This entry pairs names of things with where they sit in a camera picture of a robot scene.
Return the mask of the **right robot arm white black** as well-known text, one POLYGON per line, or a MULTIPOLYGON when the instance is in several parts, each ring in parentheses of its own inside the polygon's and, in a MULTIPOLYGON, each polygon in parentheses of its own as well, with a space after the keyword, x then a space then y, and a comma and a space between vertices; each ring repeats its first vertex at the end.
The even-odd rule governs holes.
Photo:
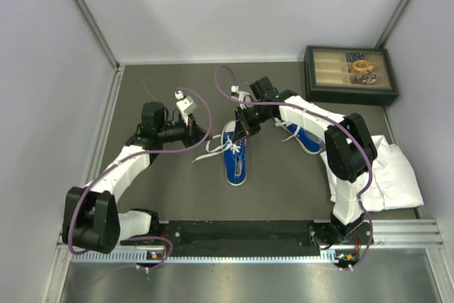
POLYGON ((372 164, 377 158, 363 117, 357 113, 335 114, 307 102, 296 92, 280 92, 268 77, 252 83, 249 92, 234 84, 230 93, 230 98, 238 103, 234 141, 255 135, 270 119, 293 125, 321 140, 337 184, 331 235, 339 243, 354 238, 367 218, 362 195, 372 184, 372 164))

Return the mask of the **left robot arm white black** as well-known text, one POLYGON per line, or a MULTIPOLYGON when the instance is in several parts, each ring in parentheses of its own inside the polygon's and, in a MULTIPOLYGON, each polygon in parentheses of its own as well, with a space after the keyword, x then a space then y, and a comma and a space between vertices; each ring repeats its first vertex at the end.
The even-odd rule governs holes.
POLYGON ((161 234, 157 214, 145 209, 118 212, 117 203, 139 174, 148 169, 158 155, 165 154, 166 143, 181 142, 191 150, 209 135, 194 118, 196 104, 191 97, 176 103, 176 121, 168 119, 164 104, 144 104, 141 121, 116 159, 83 187, 72 187, 65 198, 62 241, 70 252, 108 254, 124 240, 139 237, 144 243, 156 242, 161 234))

